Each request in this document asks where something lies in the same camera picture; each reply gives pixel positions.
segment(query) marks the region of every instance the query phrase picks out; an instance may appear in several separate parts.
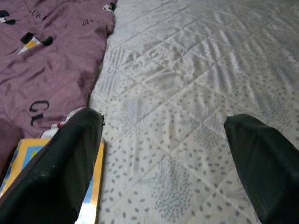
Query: purple comforter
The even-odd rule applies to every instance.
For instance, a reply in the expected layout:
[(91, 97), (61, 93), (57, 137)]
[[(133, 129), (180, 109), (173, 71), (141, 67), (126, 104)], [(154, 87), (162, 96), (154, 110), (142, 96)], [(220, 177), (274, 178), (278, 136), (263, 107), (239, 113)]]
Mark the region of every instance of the purple comforter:
[(87, 105), (114, 28), (111, 2), (0, 0), (0, 183), (21, 138)]

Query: yellow book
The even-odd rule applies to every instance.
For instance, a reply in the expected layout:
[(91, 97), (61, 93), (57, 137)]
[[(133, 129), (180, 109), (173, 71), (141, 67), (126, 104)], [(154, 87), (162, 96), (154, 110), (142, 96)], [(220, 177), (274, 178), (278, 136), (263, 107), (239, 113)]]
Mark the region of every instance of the yellow book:
[[(0, 187), (0, 197), (9, 188), (22, 169), (50, 139), (22, 139), (14, 153), (7, 174)], [(93, 177), (82, 203), (79, 217), (75, 224), (94, 224), (97, 218), (97, 205), (100, 193), (100, 180), (104, 159), (104, 140), (101, 140), (98, 156), (94, 165)]]

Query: bed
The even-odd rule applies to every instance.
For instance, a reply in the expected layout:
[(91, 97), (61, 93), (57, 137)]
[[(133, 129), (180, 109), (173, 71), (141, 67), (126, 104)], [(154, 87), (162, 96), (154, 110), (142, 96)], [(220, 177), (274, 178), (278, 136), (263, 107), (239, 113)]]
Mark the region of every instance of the bed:
[(299, 146), (299, 2), (126, 0), (90, 107), (105, 114), (100, 224), (257, 224), (223, 123)]

